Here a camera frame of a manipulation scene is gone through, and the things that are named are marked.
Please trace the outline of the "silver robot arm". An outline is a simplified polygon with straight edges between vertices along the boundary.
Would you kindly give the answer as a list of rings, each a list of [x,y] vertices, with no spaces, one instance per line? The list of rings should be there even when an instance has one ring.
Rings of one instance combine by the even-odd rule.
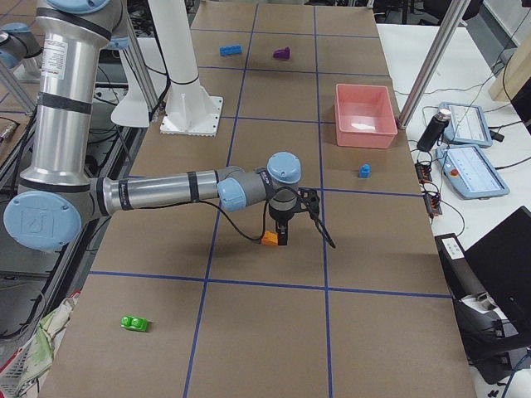
[[[127,31],[129,15],[122,1],[40,1],[37,20],[45,31],[45,58],[58,66],[41,76],[32,162],[3,215],[16,242],[57,250],[88,222],[117,211],[209,204],[218,198],[223,214],[263,202],[275,220],[278,244],[287,243],[289,221],[302,209],[300,160],[292,153],[276,153],[254,172],[226,167],[159,178],[87,177],[84,159],[99,54]]]
[[[1,62],[8,69],[21,63],[41,69],[42,47],[28,25],[11,22],[1,26]]]

